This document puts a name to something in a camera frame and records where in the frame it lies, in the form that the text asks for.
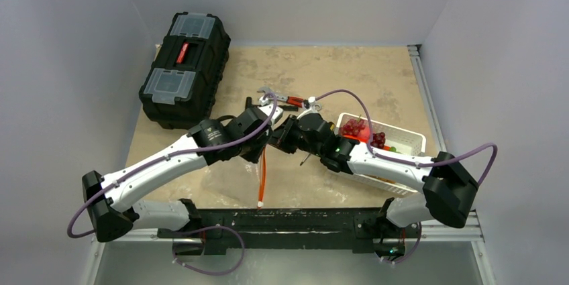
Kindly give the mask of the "light red grape bunch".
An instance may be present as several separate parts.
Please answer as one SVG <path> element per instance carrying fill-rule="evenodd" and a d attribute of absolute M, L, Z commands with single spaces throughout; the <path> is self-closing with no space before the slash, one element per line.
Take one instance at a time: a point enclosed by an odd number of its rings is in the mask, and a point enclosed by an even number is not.
<path fill-rule="evenodd" d="M 349 119 L 339 128 L 339 134 L 342 136 L 357 138 L 358 132 L 365 127 L 368 127 L 366 120 L 362 118 Z"/>

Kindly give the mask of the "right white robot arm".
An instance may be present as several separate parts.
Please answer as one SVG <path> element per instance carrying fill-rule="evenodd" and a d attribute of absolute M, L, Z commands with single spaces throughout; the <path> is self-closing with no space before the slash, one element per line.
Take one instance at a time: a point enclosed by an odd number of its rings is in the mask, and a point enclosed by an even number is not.
<path fill-rule="evenodd" d="M 388 152 L 338 135 L 332 126 L 317 113 L 291 115 L 268 143 L 288 154 L 300 150 L 317 156 L 333 172 L 386 178 L 415 190 L 411 196 L 384 203 L 376 219 L 383 235 L 428 220 L 457 229 L 466 225 L 479 184 L 453 155 L 440 152 L 430 158 Z"/>

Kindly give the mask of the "clear orange-zip bag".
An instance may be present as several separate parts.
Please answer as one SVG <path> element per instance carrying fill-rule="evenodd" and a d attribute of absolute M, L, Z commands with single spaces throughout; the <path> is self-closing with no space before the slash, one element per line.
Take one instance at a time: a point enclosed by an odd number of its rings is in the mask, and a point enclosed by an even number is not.
<path fill-rule="evenodd" d="M 247 208 L 262 209 L 266 176 L 266 156 L 262 151 L 257 164 L 237 157 L 208 167 L 201 186 Z"/>

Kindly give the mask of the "dark red grape bunch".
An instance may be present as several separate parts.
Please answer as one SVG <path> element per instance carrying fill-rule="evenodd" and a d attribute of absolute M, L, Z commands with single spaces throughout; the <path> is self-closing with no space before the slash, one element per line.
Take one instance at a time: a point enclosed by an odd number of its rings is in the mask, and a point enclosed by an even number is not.
<path fill-rule="evenodd" d="M 385 132 L 373 133 L 370 145 L 374 148 L 383 149 L 385 147 L 386 135 Z"/>

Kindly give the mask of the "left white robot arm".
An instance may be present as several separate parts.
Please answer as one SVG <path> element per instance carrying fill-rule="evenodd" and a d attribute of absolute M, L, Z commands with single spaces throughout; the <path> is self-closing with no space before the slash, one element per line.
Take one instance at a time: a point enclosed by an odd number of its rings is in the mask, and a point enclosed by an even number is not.
<path fill-rule="evenodd" d="M 183 237 L 196 235 L 200 219 L 186 199 L 146 201 L 152 191 L 190 172 L 232 158 L 257 163 L 282 109 L 250 107 L 237 117 L 204 119 L 167 148 L 109 174 L 90 171 L 82 178 L 84 205 L 100 243 L 114 241 L 134 229 L 166 229 Z"/>

